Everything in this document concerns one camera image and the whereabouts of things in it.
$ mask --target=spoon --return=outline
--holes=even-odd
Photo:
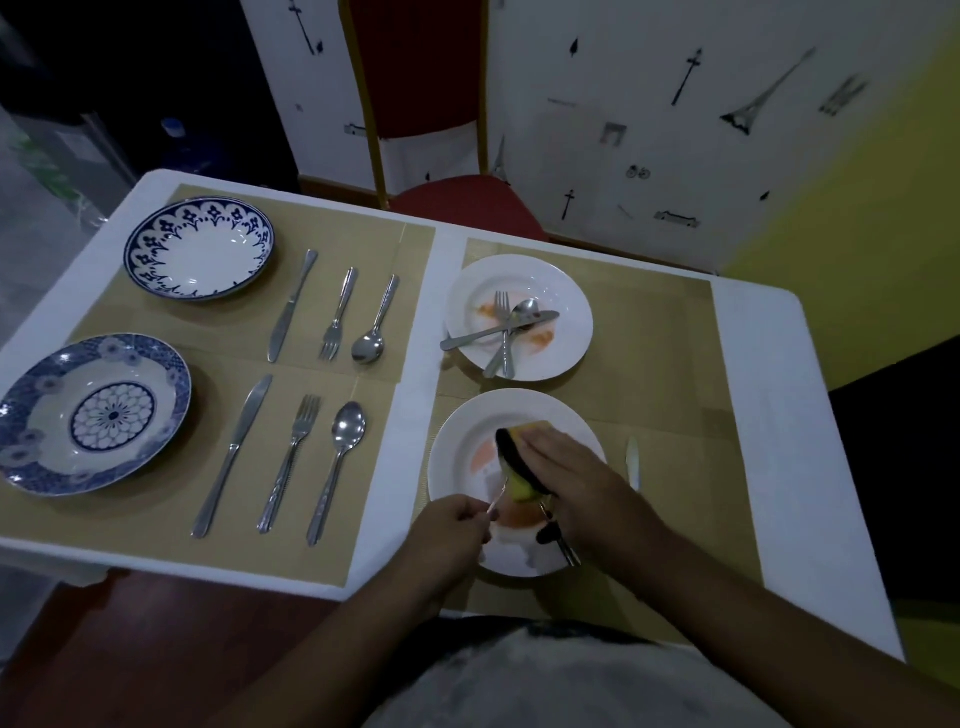
[[[320,496],[320,502],[317,503],[317,510],[310,521],[310,528],[306,532],[306,542],[315,546],[324,534],[324,525],[326,524],[326,514],[329,512],[330,501],[333,499],[333,491],[337,487],[337,478],[340,476],[340,466],[344,462],[344,455],[350,452],[363,439],[363,433],[367,430],[367,418],[364,416],[363,409],[359,402],[349,401],[333,418],[333,447],[337,454],[333,458],[333,465],[330,466],[330,475],[326,478],[324,492]]]
[[[380,310],[376,312],[376,318],[373,320],[373,328],[353,342],[350,355],[358,364],[373,364],[386,349],[387,345],[383,342],[383,336],[380,335],[380,325],[383,323],[383,317],[387,315],[387,309],[390,308],[390,302],[394,299],[394,293],[399,286],[400,276],[390,276],[387,292],[383,294]]]
[[[527,299],[526,301],[521,301],[514,306],[514,310],[511,311],[511,316],[522,316],[526,313],[540,313],[540,304],[537,303],[537,299]],[[505,359],[503,347],[510,346],[509,342],[513,341],[521,331],[529,331],[534,326],[536,326],[536,324],[520,327],[511,333],[508,343],[506,345],[500,345],[500,349],[496,353],[496,356],[490,360],[490,364],[488,364],[487,368],[483,371],[483,376],[485,376],[487,379],[493,379],[496,376],[496,371],[500,368],[500,364],[503,363]]]

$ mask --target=dirty plate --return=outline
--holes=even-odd
[[[446,330],[450,336],[466,336],[496,326],[496,291],[510,294],[511,307],[537,299],[541,311],[560,311],[556,321],[536,326],[514,340],[516,381],[559,376],[587,353],[593,338],[593,312],[587,296],[560,268],[529,255],[492,255],[464,268],[446,299]],[[483,369],[501,341],[500,336],[488,336],[460,351]]]
[[[539,420],[583,443],[606,462],[593,430],[563,402],[529,389],[497,389],[463,404],[441,427],[427,464],[430,499],[463,493],[490,502],[503,486],[493,434],[500,427]],[[501,520],[491,528],[492,540],[484,546],[481,565],[521,577],[565,569],[566,560],[556,544],[537,543],[543,522],[536,503],[519,508],[501,504]],[[506,527],[502,524],[506,520],[517,527]]]

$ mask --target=sponge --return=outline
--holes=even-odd
[[[527,503],[537,500],[540,496],[550,495],[550,491],[544,487],[540,479],[520,458],[520,453],[514,442],[514,438],[523,430],[549,424],[549,422],[541,420],[528,425],[518,425],[508,429],[501,428],[496,431],[494,439],[496,440],[497,454],[500,456],[500,464],[504,466],[507,475],[507,494],[516,503]]]

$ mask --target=spoon handle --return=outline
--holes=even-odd
[[[346,450],[338,449],[336,457],[333,458],[333,465],[330,467],[330,475],[326,477],[324,492],[320,496],[320,502],[317,503],[317,510],[310,521],[310,527],[306,532],[306,542],[309,546],[315,546],[324,534],[326,525],[326,514],[329,512],[330,501],[333,500],[333,491],[337,487],[337,478],[340,477],[340,465],[344,461]]]
[[[394,293],[396,293],[399,287],[400,276],[390,276],[390,282],[387,283],[387,292],[383,294],[383,301],[380,302],[380,310],[376,312],[376,319],[373,320],[374,331],[380,329],[380,324],[383,323],[383,317],[387,315],[387,309],[390,308],[390,304],[394,300]]]

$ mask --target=chair backrest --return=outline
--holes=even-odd
[[[387,191],[378,139],[477,122],[487,172],[489,0],[339,0],[360,89],[380,206]]]

